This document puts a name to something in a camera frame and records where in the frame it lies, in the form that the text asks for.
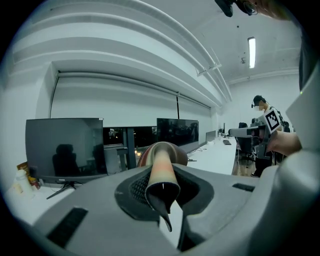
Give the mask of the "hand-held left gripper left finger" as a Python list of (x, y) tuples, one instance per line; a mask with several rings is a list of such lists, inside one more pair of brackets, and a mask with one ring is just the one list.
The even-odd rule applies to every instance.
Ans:
[(88, 211), (66, 245), (80, 256), (174, 256), (179, 251), (155, 221), (139, 221), (117, 204), (115, 191), (125, 179), (147, 170), (135, 168), (94, 179), (75, 189), (49, 208), (33, 225), (42, 235), (50, 231), (73, 208)]

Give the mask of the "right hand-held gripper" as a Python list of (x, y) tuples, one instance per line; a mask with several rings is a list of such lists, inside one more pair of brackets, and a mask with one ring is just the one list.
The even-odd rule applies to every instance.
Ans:
[(256, 118), (250, 127), (232, 128), (228, 134), (237, 138), (251, 138), (253, 154), (258, 159), (269, 159), (267, 149), (273, 133), (282, 126), (278, 111), (272, 107), (259, 118)]

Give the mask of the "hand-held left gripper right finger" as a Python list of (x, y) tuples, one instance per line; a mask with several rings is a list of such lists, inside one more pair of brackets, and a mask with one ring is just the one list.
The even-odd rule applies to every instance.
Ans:
[(249, 252), (256, 225), (248, 218), (256, 178), (227, 175), (174, 164), (181, 187), (178, 252)]

